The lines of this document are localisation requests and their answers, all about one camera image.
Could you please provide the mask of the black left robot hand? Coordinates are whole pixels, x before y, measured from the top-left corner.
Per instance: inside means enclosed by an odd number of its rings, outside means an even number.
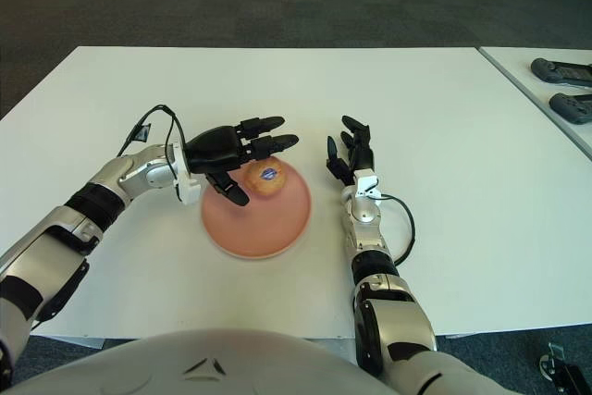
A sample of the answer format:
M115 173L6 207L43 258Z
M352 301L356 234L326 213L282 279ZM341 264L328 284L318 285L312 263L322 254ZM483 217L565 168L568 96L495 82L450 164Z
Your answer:
M235 205L248 204L249 196L229 173L297 144L299 138L294 134L269 134L284 123L283 117L254 117L201 133L184 145L189 171L203 174L215 191Z

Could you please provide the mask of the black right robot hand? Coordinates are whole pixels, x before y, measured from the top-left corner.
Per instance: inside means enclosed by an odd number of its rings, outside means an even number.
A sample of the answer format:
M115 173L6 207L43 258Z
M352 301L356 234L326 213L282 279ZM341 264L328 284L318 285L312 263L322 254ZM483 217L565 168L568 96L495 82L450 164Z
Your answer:
M374 169L374 152L370 147L371 132L368 125L362 124L353 117L344 115L341 121L347 131L340 133L340 138L347 149L347 161L338 156L335 140L327 137L326 167L335 179L345 186L354 184L354 172Z

